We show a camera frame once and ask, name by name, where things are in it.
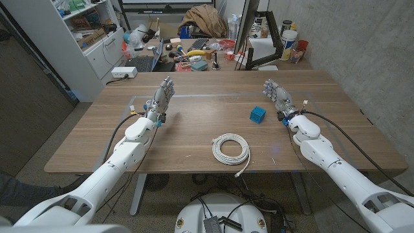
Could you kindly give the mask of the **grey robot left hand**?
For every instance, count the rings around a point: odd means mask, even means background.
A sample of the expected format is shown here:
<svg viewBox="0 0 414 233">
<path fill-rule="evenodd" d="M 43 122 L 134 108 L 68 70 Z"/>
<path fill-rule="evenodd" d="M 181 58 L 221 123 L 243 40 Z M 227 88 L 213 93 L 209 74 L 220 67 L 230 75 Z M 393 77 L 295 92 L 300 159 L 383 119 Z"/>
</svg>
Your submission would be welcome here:
<svg viewBox="0 0 414 233">
<path fill-rule="evenodd" d="M 167 111 L 169 101 L 174 94 L 174 83 L 168 76 L 161 82 L 152 99 L 147 104 L 145 117 L 153 122 L 157 121 Z"/>
</svg>

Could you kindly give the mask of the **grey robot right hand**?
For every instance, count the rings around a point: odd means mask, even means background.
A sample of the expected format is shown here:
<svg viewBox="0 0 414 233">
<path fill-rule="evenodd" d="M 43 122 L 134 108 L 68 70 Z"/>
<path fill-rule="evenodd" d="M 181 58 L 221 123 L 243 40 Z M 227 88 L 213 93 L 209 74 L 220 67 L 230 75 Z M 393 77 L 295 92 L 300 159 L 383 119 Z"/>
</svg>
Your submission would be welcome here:
<svg viewBox="0 0 414 233">
<path fill-rule="evenodd" d="M 279 112 L 282 112 L 285 116 L 298 112 L 291 95 L 274 80 L 265 81 L 263 87 L 263 94 L 270 98 Z"/>
</svg>

